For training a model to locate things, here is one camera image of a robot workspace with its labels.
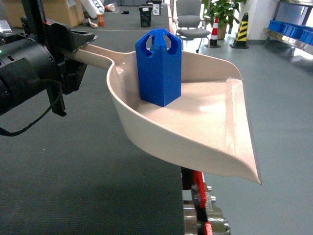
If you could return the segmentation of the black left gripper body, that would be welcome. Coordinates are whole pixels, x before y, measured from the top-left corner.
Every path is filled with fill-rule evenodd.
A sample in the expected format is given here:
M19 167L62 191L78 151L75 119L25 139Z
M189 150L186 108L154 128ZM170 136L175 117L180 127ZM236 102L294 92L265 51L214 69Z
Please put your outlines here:
M59 82L63 94L79 90L87 64L66 58L66 53L76 52L95 40L95 35L86 31L71 30L66 24L46 20L31 22L28 17L21 18L22 26L28 36L42 39L58 64Z

